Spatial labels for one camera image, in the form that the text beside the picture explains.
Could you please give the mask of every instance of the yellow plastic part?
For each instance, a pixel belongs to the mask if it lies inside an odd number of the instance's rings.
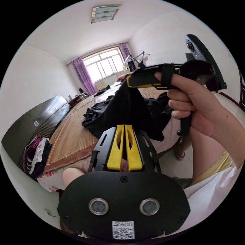
[[[128,160],[129,172],[135,170],[141,170],[143,167],[140,153],[138,150],[137,142],[133,133],[132,125],[125,125],[125,136],[126,136],[126,150]]]
[[[116,129],[116,134],[113,139],[111,153],[107,162],[108,169],[117,170],[117,171],[121,170],[121,164],[123,158],[123,135],[124,135],[124,125],[118,125]]]
[[[140,85],[140,86],[130,86],[129,85],[129,79],[130,79],[130,75],[127,76],[127,84],[128,84],[128,87],[129,88],[138,88],[138,89],[143,89],[143,88],[150,88],[150,87],[153,87],[151,84],[146,84],[146,85]],[[155,86],[160,86],[161,84],[160,83],[155,83],[154,84]]]

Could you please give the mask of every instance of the ceiling light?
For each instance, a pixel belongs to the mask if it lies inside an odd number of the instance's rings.
[[[119,5],[110,5],[93,8],[91,24],[100,21],[113,20],[119,8]]]

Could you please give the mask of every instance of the finger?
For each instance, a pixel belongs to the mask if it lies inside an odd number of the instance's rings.
[[[191,114],[190,111],[173,111],[172,117],[175,119],[186,118]]]
[[[185,92],[178,90],[178,89],[168,90],[167,96],[172,100],[178,100],[178,101],[183,101],[183,102],[191,101],[189,96]]]
[[[169,100],[168,105],[170,108],[174,110],[179,111],[196,111],[196,108],[192,103],[189,102],[182,102],[182,101],[176,101],[176,100]]]
[[[155,73],[155,77],[159,81],[161,80],[161,76],[162,75],[160,72]],[[204,87],[202,85],[195,82],[194,80],[182,77],[182,76],[177,75],[177,74],[172,75],[171,84],[173,86],[179,88],[180,90],[184,91],[188,95],[194,94],[194,93],[200,91],[201,89],[204,89]]]

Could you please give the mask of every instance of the window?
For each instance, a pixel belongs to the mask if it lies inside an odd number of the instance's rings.
[[[118,47],[90,55],[83,62],[93,82],[124,70],[124,61]]]

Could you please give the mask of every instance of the bed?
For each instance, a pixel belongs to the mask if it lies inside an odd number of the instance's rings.
[[[100,96],[90,96],[79,102],[67,114],[60,123],[52,137],[50,143],[53,145],[49,153],[47,163],[42,176],[37,178],[39,184],[49,192],[64,190],[62,173],[66,168],[88,166],[98,139],[94,137],[82,124],[83,115],[87,108],[99,103],[108,96],[114,95],[119,86],[111,87]],[[155,88],[139,89],[144,98],[157,98],[163,90]],[[176,129],[179,129],[179,121],[171,119],[164,129],[166,140],[163,142],[152,141],[157,153],[171,148],[178,140]]]

